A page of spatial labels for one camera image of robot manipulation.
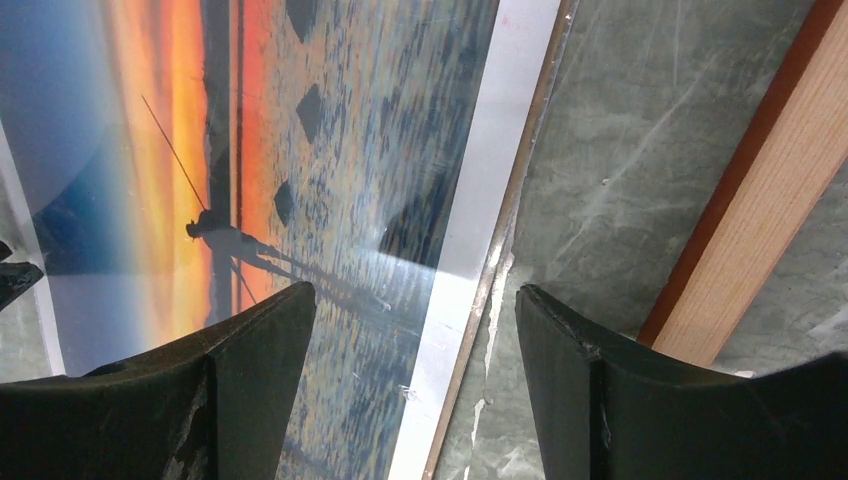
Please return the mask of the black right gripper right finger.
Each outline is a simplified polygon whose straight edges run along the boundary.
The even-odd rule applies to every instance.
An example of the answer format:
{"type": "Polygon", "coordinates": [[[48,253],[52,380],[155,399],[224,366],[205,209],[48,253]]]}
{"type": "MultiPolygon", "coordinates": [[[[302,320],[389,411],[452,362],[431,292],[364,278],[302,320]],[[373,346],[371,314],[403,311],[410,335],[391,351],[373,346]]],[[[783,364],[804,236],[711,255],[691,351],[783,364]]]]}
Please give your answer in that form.
{"type": "Polygon", "coordinates": [[[516,323],[549,479],[843,479],[847,356],[754,378],[697,367],[527,284],[516,323]]]}

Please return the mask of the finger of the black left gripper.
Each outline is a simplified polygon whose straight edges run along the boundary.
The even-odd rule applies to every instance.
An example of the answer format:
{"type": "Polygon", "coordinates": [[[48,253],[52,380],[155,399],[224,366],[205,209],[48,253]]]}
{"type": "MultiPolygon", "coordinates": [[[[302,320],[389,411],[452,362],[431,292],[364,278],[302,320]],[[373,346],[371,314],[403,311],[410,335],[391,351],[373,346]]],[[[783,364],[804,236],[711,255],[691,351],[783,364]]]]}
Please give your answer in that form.
{"type": "Polygon", "coordinates": [[[11,257],[15,254],[16,251],[2,240],[1,310],[5,310],[44,278],[43,269],[34,261],[31,253],[21,253],[21,258],[13,261],[11,257]]]}

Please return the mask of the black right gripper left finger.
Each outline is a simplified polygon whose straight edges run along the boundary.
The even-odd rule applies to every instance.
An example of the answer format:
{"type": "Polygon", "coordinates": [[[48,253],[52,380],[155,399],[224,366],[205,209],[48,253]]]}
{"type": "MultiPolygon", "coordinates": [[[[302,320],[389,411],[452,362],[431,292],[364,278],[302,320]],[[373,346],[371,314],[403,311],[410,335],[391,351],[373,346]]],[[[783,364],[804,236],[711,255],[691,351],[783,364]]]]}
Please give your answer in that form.
{"type": "Polygon", "coordinates": [[[80,377],[1,387],[5,479],[272,479],[316,292],[253,307],[80,377]]]}

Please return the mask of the sunset photo print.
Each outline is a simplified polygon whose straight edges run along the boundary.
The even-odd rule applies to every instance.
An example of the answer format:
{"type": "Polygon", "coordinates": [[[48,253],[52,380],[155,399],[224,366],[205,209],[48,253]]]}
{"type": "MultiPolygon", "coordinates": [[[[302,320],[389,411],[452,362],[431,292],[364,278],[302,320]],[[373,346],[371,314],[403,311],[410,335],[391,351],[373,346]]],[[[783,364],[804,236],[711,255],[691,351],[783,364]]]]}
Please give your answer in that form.
{"type": "Polygon", "coordinates": [[[5,1],[1,387],[299,283],[272,479],[425,479],[561,1],[5,1]]]}

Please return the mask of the orange wooden picture frame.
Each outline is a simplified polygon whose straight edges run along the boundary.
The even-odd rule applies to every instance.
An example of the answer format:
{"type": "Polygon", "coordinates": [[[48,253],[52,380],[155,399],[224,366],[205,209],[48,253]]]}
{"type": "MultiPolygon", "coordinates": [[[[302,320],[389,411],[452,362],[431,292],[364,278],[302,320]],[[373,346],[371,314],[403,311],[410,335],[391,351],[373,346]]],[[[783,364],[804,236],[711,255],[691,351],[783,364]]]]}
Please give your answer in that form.
{"type": "Polygon", "coordinates": [[[847,5],[817,1],[638,341],[710,365],[847,157],[847,5]]]}

